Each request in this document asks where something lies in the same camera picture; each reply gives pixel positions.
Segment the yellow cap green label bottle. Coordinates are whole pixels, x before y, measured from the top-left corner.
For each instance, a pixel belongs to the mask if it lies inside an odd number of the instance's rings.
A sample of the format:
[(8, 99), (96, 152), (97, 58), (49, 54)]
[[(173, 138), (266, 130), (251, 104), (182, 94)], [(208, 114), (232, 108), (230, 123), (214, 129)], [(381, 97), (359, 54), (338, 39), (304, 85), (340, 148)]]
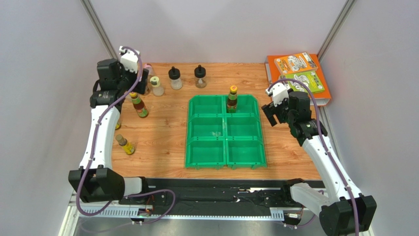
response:
[(237, 86), (230, 86), (230, 91), (227, 98), (227, 113), (235, 113), (237, 110), (238, 104), (238, 87)]

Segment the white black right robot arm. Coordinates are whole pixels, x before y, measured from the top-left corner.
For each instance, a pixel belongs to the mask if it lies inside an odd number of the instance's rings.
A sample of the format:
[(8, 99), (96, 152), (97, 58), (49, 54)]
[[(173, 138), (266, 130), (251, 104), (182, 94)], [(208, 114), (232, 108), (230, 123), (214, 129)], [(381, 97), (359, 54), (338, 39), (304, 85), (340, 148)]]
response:
[(323, 195), (300, 179), (292, 179), (286, 190), (290, 202), (300, 203), (320, 220), (328, 236), (359, 235), (369, 230), (377, 209), (373, 196), (364, 195), (348, 176), (330, 144), (323, 124), (312, 118), (306, 92), (267, 90), (272, 101), (262, 106), (271, 126), (286, 123), (313, 161), (326, 188)]

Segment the pink lid spice bottle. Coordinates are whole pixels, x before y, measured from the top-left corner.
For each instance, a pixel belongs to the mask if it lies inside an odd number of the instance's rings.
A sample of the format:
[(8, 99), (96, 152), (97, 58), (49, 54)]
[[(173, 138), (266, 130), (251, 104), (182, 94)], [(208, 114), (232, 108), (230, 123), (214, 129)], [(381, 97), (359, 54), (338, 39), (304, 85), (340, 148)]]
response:
[(155, 76), (155, 71), (154, 68), (151, 64), (146, 63), (144, 64), (144, 69), (148, 70), (148, 79), (150, 79), (151, 77)]

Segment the green comic book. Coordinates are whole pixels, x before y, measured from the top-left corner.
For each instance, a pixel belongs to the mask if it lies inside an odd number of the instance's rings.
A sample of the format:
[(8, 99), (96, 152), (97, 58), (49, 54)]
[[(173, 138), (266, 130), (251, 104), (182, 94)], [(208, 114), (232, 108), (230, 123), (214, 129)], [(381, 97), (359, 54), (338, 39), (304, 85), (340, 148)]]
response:
[[(322, 84), (319, 76), (316, 74), (315, 71), (306, 71), (301, 73), (294, 73), (294, 74), (287, 74), (281, 75), (280, 79), (294, 79), (298, 80), (307, 86), (313, 94), (322, 93), (325, 91), (325, 87)], [(303, 91), (307, 92), (307, 90), (299, 83), (286, 81), (283, 82), (284, 85), (288, 86), (293, 91)]]

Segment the yellow-green lid sesame jar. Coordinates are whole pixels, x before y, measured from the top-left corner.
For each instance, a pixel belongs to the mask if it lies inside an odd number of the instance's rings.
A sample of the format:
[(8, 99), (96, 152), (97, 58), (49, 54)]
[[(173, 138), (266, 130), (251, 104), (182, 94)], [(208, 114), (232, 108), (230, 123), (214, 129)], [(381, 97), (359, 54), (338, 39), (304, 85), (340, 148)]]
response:
[(150, 84), (152, 86), (152, 92), (155, 96), (160, 97), (164, 94), (164, 88), (161, 85), (160, 78), (153, 76), (150, 78)]

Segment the yellow cap soy sauce bottle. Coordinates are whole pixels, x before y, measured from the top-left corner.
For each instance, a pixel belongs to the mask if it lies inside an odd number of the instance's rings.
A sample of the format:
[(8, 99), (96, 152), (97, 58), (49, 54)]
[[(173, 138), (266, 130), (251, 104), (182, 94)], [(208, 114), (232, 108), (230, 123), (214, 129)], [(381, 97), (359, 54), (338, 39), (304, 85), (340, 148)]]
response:
[(140, 118), (146, 118), (149, 112), (145, 106), (144, 101), (140, 98), (140, 96), (136, 92), (130, 92), (129, 95), (131, 97), (131, 101), (132, 101), (134, 109), (136, 110), (137, 115)]

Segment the orange comic book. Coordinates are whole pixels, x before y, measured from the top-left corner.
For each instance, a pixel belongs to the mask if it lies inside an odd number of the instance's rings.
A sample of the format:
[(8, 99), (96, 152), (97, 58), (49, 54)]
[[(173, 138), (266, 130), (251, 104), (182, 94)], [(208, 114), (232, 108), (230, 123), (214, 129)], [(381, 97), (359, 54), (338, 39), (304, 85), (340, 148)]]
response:
[(314, 59), (307, 52), (275, 58), (274, 64), (281, 75), (317, 71), (318, 69)]

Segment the black lid jar white granules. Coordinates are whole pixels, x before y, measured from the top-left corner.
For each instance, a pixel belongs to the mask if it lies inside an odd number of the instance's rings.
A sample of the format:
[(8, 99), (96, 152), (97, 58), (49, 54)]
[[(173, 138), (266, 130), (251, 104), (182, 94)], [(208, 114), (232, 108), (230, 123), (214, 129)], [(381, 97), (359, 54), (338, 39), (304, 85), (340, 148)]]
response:
[(174, 66), (168, 71), (168, 76), (170, 79), (171, 88), (174, 90), (179, 90), (182, 88), (183, 83), (180, 77), (180, 70)]

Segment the small yellow label oil bottle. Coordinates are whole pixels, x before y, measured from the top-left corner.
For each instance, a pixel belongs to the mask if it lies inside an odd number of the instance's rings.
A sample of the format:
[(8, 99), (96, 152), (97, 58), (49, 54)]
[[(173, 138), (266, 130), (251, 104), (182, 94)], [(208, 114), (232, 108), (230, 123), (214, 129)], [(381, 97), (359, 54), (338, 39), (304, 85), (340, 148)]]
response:
[(115, 140), (128, 155), (132, 155), (135, 152), (135, 147), (121, 134), (115, 136)]

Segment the black lid jar right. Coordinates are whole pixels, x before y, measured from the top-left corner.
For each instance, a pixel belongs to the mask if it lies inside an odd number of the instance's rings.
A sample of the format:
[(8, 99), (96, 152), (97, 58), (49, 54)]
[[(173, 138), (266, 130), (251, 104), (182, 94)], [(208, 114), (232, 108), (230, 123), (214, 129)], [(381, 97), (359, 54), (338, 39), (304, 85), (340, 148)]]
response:
[(195, 75), (195, 86), (199, 89), (203, 89), (206, 87), (207, 85), (207, 80), (206, 80), (206, 69), (201, 66), (198, 65), (195, 69), (194, 69), (194, 75)]

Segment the green plastic divided bin tray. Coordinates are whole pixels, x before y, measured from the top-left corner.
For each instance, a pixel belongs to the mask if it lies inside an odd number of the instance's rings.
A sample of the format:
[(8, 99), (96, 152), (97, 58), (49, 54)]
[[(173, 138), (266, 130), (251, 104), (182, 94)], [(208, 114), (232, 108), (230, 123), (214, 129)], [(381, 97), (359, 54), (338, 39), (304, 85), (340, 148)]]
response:
[(196, 95), (189, 100), (186, 127), (186, 168), (233, 170), (267, 167), (257, 99), (238, 96), (234, 113), (226, 95)]

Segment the aluminium frame post left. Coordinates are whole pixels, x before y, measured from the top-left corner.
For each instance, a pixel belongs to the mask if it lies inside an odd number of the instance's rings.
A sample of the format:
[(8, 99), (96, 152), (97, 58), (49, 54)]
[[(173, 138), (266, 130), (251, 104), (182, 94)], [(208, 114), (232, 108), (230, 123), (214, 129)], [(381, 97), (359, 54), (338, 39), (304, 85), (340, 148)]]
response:
[(109, 54), (111, 58), (118, 59), (117, 50), (115, 50), (114, 46), (112, 45), (105, 28), (103, 27), (98, 14), (90, 0), (80, 0), (83, 8), (85, 9), (90, 21), (93, 24), (105, 50)]

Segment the aluminium frame post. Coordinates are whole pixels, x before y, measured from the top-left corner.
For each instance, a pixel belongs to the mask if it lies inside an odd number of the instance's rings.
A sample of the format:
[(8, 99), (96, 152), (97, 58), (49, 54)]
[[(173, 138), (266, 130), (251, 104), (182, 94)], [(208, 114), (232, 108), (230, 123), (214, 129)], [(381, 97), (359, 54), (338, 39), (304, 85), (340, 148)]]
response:
[(347, 17), (349, 16), (350, 12), (352, 11), (354, 5), (357, 3), (357, 0), (346, 0), (341, 11), (339, 12), (337, 18), (335, 19), (331, 29), (329, 30), (324, 42), (322, 43), (317, 57), (319, 61), (322, 61), (325, 54), (327, 53), (330, 45), (334, 41), (335, 37), (339, 33), (341, 27), (345, 23)]
[(80, 0), (83, 8), (85, 9), (90, 21), (93, 24), (105, 50), (109, 54), (111, 58), (118, 59), (117, 50), (115, 50), (114, 46), (112, 45), (105, 28), (103, 27), (98, 14), (90, 0)]

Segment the aluminium frame post right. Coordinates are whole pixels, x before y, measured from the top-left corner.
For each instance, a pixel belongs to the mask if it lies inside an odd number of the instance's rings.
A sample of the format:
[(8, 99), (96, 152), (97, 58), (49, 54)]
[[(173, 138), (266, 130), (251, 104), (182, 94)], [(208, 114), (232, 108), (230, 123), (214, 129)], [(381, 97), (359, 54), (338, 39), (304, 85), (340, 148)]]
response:
[(317, 57), (319, 61), (322, 61), (325, 54), (327, 53), (330, 45), (334, 41), (335, 37), (339, 33), (341, 27), (345, 23), (347, 17), (349, 16), (350, 12), (352, 11), (354, 5), (357, 3), (357, 0), (346, 0), (341, 11), (339, 12), (337, 18), (335, 19), (331, 29), (329, 30), (324, 42), (322, 43)]

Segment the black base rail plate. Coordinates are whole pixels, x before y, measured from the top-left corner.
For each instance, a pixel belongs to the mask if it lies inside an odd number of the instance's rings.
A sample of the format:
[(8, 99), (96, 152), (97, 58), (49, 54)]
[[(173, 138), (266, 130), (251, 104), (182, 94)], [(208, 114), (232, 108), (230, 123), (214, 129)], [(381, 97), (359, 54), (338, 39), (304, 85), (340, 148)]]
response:
[(291, 180), (148, 178), (151, 196), (123, 198), (121, 205), (147, 206), (154, 214), (169, 216), (268, 218), (272, 208), (299, 210), (291, 201)]

